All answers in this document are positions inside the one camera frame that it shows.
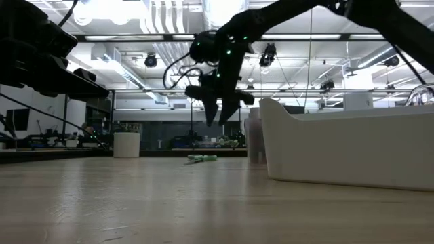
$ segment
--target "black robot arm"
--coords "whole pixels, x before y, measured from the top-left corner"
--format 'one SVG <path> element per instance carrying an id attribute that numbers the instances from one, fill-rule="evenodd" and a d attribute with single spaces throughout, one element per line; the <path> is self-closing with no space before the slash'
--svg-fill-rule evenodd
<path id="1" fill-rule="evenodd" d="M 215 33 L 206 31 L 195 37 L 190 57 L 198 63 L 218 62 L 212 73 L 199 76 L 200 87 L 191 85 L 186 88 L 187 96 L 203 101 L 208 125 L 216 116 L 218 98 L 222 98 L 223 104 L 220 125 L 239 108 L 240 100 L 247 105 L 254 103 L 251 94 L 235 91 L 250 44 L 270 28 L 316 6 L 326 7 L 360 26 L 378 30 L 399 54 L 402 49 L 434 73 L 433 31 L 401 10 L 396 0 L 279 0 L 262 9 L 236 14 Z M 423 84 L 417 71 L 402 57 Z"/>
<path id="2" fill-rule="evenodd" d="M 326 7 L 360 26 L 378 30 L 390 44 L 434 73 L 434 32 L 405 13 L 396 0 L 279 0 L 262 9 L 233 16 L 218 30 L 217 36 L 222 40 L 231 36 L 236 41 L 252 43 L 270 28 L 316 6 Z"/>

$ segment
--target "cable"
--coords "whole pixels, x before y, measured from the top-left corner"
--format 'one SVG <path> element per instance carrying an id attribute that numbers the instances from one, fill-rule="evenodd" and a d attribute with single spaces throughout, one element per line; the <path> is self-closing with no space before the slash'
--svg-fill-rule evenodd
<path id="1" fill-rule="evenodd" d="M 420 76 L 420 74 L 413 67 L 413 65 L 410 62 L 408 62 L 408 59 L 402 54 L 401 50 L 393 43 L 391 43 L 391 46 L 397 52 L 397 54 L 399 54 L 399 56 L 402 58 L 402 60 L 404 60 L 404 62 L 407 64 L 408 68 L 414 73 L 414 75 L 416 75 L 416 77 L 418 77 L 418 79 L 422 83 L 422 85 L 426 85 L 427 82 L 425 82 L 425 80 L 422 78 L 422 76 Z"/>
<path id="2" fill-rule="evenodd" d="M 279 57 L 277 57 L 277 54 L 276 54 L 276 59 L 277 59 L 277 61 L 279 62 L 280 69 L 282 70 L 282 73 L 283 73 L 283 75 L 284 75 L 284 77 L 285 77 L 286 83 L 288 84 L 289 88 L 291 89 L 292 95 L 294 95 L 294 97 L 295 97 L 295 99 L 296 99 L 298 105 L 301 106 L 301 104 L 299 103 L 299 101 L 298 101 L 298 99 L 297 99 L 296 93 L 294 92 L 294 90 L 293 90 L 292 87 L 291 87 L 290 81 L 288 81 L 288 78 L 287 78 L 286 75 L 285 75 L 285 71 L 283 70 L 282 64 L 280 63 L 280 59 L 279 59 Z"/>
<path id="3" fill-rule="evenodd" d="M 174 89 L 174 88 L 176 87 L 176 85 L 172 85 L 171 88 L 168 88 L 168 87 L 167 87 L 167 85 L 166 85 L 166 83 L 165 83 L 165 78 L 167 77 L 167 72 L 169 72 L 169 69 L 170 69 L 173 65 L 175 65 L 177 62 L 179 62 L 179 61 L 185 59 L 185 58 L 188 57 L 189 55 L 190 55 L 190 52 L 186 53 L 185 55 L 183 55 L 181 58 L 175 60 L 175 62 L 171 63 L 171 64 L 166 68 L 166 70 L 164 71 L 164 75 L 163 75 L 163 85 L 164 85 L 164 88 L 166 88 L 166 89 Z"/>
<path id="4" fill-rule="evenodd" d="M 24 103 L 22 103 L 22 102 L 20 102 L 20 101 L 17 101 L 17 100 L 15 100 L 15 99 L 13 99 L 13 98 L 10 98 L 10 97 L 6 96 L 5 94 L 2 94 L 1 92 L 0 92 L 0 96 L 3 96 L 4 98 L 8 99 L 9 101 L 15 102 L 16 104 L 19 104 L 19 105 L 21 105 L 21 106 L 24 106 L 24 107 L 26 107 L 26 108 L 29 108 L 29 109 L 31 109 L 31 110 L 34 110 L 34 111 L 36 111 L 36 112 L 38 112 L 38 113 L 41 113 L 41 114 L 43 114 L 43 115 L 47 115 L 47 116 L 49 116 L 49 117 L 52 117 L 52 118 L 58 119 L 58 120 L 60 120 L 60 121 L 63 121 L 63 122 L 65 122 L 65 123 L 69 124 L 69 125 L 72 125 L 73 127 L 76 127 L 77 129 L 79 129 L 79 130 L 85 132 L 85 133 L 88 134 L 89 136 L 92 136 L 92 134 L 89 133 L 88 131 L 86 131 L 85 129 L 83 129 L 83 128 L 77 126 L 77 125 L 74 125 L 73 123 L 71 123 L 71 122 L 69 122 L 69 121 L 67 121 L 67 120 L 65 120 L 65 119 L 62 119 L 62 118 L 60 118 L 60 117 L 57 117 L 57 116 L 51 115 L 51 114 L 49 114 L 49 113 L 43 112 L 43 111 L 41 111 L 41 110 L 39 110 L 39 109 L 33 108 L 33 107 L 31 107 L 31 106 L 29 106 L 29 105 L 27 105 L 27 104 L 24 104 Z M 97 138 L 95 138 L 95 140 L 97 141 L 97 143 L 99 143 L 99 145 L 100 145 L 104 150 L 106 150 L 106 147 L 105 147 L 105 146 L 104 146 L 104 145 L 103 145 L 103 144 L 102 144 L 102 143 L 101 143 Z"/>
<path id="5" fill-rule="evenodd" d="M 304 97 L 304 109 L 307 105 L 307 92 L 309 91 L 309 76 L 311 74 L 311 54 L 312 54 L 312 27 L 313 27 L 313 9 L 311 9 L 311 35 L 309 37 L 309 56 L 307 60 L 307 84 L 306 84 L 306 96 Z"/>
<path id="6" fill-rule="evenodd" d="M 77 6 L 78 2 L 79 0 L 74 0 L 73 5 L 69 9 L 68 13 L 66 13 L 65 17 L 63 17 L 62 21 L 60 21 L 60 23 L 58 24 L 59 27 L 62 27 L 66 23 L 66 21 L 68 21 L 70 16 L 73 15 L 75 6 Z"/>
<path id="7" fill-rule="evenodd" d="M 181 75 L 181 77 L 179 77 L 179 79 L 170 87 L 170 89 L 174 89 L 178 83 L 181 81 L 182 78 L 184 78 L 185 76 L 187 76 L 191 71 L 197 70 L 201 73 L 201 75 L 203 75 L 203 71 L 200 68 L 190 68 L 189 70 L 187 70 L 184 74 Z"/>

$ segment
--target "wooden table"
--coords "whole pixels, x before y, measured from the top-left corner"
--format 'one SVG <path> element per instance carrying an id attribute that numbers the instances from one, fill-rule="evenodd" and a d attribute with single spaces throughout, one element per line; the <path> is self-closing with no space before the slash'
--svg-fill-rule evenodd
<path id="1" fill-rule="evenodd" d="M 219 158 L 0 165 L 2 243 L 432 244 L 434 194 L 278 182 Z"/>

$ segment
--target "white container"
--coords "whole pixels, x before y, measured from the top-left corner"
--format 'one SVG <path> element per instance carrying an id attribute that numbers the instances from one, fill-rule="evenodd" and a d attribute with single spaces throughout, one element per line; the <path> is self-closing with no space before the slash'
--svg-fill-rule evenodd
<path id="1" fill-rule="evenodd" d="M 115 133 L 113 145 L 113 156 L 115 158 L 136 158 L 140 156 L 140 134 L 139 133 Z"/>

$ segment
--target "fluorescent light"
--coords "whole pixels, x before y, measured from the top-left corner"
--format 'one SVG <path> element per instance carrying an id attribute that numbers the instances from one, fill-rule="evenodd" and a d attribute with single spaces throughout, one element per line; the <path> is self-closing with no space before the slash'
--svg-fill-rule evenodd
<path id="1" fill-rule="evenodd" d="M 427 4 L 402 4 L 401 7 L 434 7 L 434 5 L 427 5 Z"/>
<path id="2" fill-rule="evenodd" d="M 174 35 L 174 40 L 192 41 L 195 39 L 193 35 Z"/>
<path id="3" fill-rule="evenodd" d="M 152 89 L 147 92 L 161 92 L 161 93 L 185 93 L 185 90 L 174 90 L 174 89 Z"/>
<path id="4" fill-rule="evenodd" d="M 88 41 L 163 41 L 163 35 L 87 35 Z"/>
<path id="5" fill-rule="evenodd" d="M 257 90 L 249 90 L 249 89 L 244 89 L 242 90 L 243 92 L 247 92 L 247 93 L 269 93 L 269 92 L 280 92 L 281 90 L 279 89 L 257 89 Z"/>
<path id="6" fill-rule="evenodd" d="M 298 39 L 309 40 L 312 39 L 339 39 L 340 34 L 265 34 L 262 36 L 262 40 L 269 39 Z"/>
<path id="7" fill-rule="evenodd" d="M 349 39 L 384 39 L 380 34 L 352 34 Z"/>
<path id="8" fill-rule="evenodd" d="M 116 108 L 115 111 L 141 111 L 140 108 Z"/>
<path id="9" fill-rule="evenodd" d="M 116 90 L 116 93 L 142 93 L 142 90 Z"/>

